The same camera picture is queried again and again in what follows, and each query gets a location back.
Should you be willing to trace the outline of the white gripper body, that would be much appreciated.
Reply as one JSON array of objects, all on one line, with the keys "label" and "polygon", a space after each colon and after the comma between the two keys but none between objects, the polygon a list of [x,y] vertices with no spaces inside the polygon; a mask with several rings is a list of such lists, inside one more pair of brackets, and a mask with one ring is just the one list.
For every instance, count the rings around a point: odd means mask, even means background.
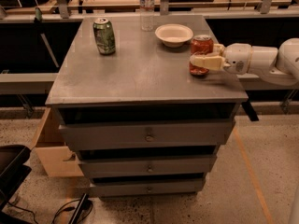
[{"label": "white gripper body", "polygon": [[223,52],[224,70],[231,74],[243,75],[248,71],[251,45],[234,43]]}]

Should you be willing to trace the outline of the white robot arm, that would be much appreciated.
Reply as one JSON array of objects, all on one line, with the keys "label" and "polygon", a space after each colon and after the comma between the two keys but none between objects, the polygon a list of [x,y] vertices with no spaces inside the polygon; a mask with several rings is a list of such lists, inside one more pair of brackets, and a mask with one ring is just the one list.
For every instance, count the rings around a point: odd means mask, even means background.
[{"label": "white robot arm", "polygon": [[209,54],[195,52],[190,57],[195,67],[230,74],[253,74],[268,83],[291,86],[299,81],[299,38],[284,41],[280,47],[234,43],[215,44]]}]

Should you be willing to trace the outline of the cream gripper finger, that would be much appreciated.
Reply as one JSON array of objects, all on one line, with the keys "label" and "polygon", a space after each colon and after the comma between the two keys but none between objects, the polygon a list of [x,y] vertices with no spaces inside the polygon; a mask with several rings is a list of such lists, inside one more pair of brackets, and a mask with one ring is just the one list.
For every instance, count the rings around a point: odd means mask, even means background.
[{"label": "cream gripper finger", "polygon": [[203,67],[208,70],[219,71],[225,67],[230,67],[225,59],[219,55],[206,56],[206,55],[192,55],[190,63],[197,67]]},{"label": "cream gripper finger", "polygon": [[219,55],[222,55],[225,50],[225,46],[223,44],[215,44],[213,47],[213,51],[218,53]]}]

